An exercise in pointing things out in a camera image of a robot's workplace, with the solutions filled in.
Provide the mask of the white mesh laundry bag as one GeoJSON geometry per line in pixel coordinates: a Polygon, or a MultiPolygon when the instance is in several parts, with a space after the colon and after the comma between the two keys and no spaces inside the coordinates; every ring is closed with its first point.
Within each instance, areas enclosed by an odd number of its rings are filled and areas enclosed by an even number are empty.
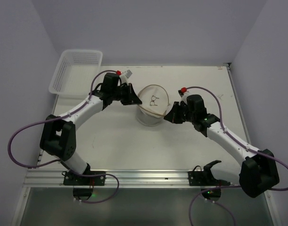
{"type": "Polygon", "coordinates": [[[136,111],[138,122],[147,127],[161,124],[170,106],[166,89],[157,84],[150,84],[139,91],[138,97],[142,101],[136,111]]]}

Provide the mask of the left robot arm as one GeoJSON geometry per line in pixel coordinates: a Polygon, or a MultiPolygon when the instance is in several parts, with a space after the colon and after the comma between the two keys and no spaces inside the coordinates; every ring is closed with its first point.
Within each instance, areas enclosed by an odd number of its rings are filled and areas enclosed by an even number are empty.
{"type": "Polygon", "coordinates": [[[91,85],[88,96],[77,106],[60,116],[46,118],[40,148],[57,157],[61,164],[76,175],[88,175],[90,166],[77,153],[76,132],[93,115],[103,111],[114,101],[122,105],[140,105],[128,81],[132,72],[103,71],[104,79],[97,86],[91,85]]]}

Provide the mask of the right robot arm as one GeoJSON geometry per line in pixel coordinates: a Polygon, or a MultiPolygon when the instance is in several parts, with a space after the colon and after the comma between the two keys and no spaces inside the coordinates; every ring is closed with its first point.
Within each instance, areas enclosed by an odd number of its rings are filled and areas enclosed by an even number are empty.
{"type": "Polygon", "coordinates": [[[174,102],[164,119],[174,124],[190,122],[196,131],[227,151],[240,165],[237,184],[248,196],[255,198],[280,182],[276,162],[263,156],[272,157],[273,153],[268,149],[260,151],[243,140],[236,143],[228,136],[229,130],[222,128],[221,120],[207,112],[200,95],[174,102]]]}

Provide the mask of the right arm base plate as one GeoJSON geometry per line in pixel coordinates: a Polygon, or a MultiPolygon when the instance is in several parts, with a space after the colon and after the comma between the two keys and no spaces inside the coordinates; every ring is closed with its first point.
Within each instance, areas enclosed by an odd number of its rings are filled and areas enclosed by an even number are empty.
{"type": "Polygon", "coordinates": [[[230,186],[230,182],[215,179],[211,172],[188,171],[189,186],[230,186]]]}

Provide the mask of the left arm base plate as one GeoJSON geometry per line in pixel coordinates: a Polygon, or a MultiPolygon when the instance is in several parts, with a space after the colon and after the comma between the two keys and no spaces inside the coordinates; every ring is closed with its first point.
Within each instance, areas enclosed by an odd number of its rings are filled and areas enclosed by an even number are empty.
{"type": "Polygon", "coordinates": [[[86,173],[90,177],[78,176],[70,171],[63,171],[63,185],[65,186],[104,186],[106,180],[105,171],[90,171],[86,173]]]}

